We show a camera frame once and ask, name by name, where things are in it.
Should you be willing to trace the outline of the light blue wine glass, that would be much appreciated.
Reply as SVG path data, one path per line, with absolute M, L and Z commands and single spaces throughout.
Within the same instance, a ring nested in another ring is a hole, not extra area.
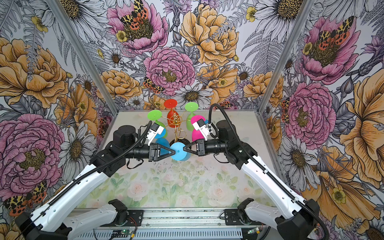
M 187 161 L 191 157 L 191 154 L 184 150 L 185 146 L 186 145 L 181 142 L 173 143 L 171 149 L 175 151 L 175 154 L 172 155 L 171 158 L 179 162 Z

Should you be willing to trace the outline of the pink wine glass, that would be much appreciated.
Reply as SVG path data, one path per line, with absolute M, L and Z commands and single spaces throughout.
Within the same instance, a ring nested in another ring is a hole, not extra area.
M 206 119 L 203 116 L 196 115 L 191 118 L 191 124 L 194 127 L 194 130 L 192 132 L 193 142 L 199 139 L 204 139 L 204 140 L 208 139 L 208 137 L 201 132 L 200 125 L 198 124 L 198 121 L 200 120 L 202 120 L 203 124 L 205 124 Z

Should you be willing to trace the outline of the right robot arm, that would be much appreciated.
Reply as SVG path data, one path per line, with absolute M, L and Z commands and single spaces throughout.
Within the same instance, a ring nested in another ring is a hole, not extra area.
M 200 157 L 224 154 L 275 203 L 274 208 L 269 208 L 246 200 L 240 211 L 247 219 L 276 229 L 284 240 L 307 240 L 316 227 L 323 230 L 324 240 L 330 238 L 327 225 L 319 216 L 319 204 L 313 199 L 305 200 L 271 171 L 257 151 L 240 140 L 235 125 L 219 104 L 210 107 L 207 121 L 194 116 L 191 124 L 202 138 L 186 145 L 184 151 Z

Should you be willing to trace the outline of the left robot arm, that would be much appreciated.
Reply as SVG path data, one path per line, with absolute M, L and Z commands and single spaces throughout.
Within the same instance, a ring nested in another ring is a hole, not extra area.
M 157 162 L 175 155 L 174 150 L 153 142 L 156 135 L 164 131 L 163 126 L 152 121 L 143 133 L 137 133 L 130 125 L 119 127 L 113 140 L 68 186 L 31 214 L 23 213 L 15 219 L 21 231 L 19 236 L 26 240 L 68 240 L 103 225 L 124 225 L 130 218 L 128 208 L 117 199 L 79 217 L 70 218 L 69 214 L 94 189 L 124 167 L 127 160 Z

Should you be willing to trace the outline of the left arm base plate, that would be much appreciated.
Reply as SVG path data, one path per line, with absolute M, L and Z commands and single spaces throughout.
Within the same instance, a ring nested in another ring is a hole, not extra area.
M 140 227 L 144 219 L 144 210 L 127 210 L 118 212 L 115 219 L 105 227 Z

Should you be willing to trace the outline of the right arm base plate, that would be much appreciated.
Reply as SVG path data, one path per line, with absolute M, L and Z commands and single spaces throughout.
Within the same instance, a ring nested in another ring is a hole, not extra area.
M 221 216 L 227 226 L 256 226 L 261 225 L 261 222 L 252 221 L 243 210 L 239 209 L 224 209 L 224 214 Z

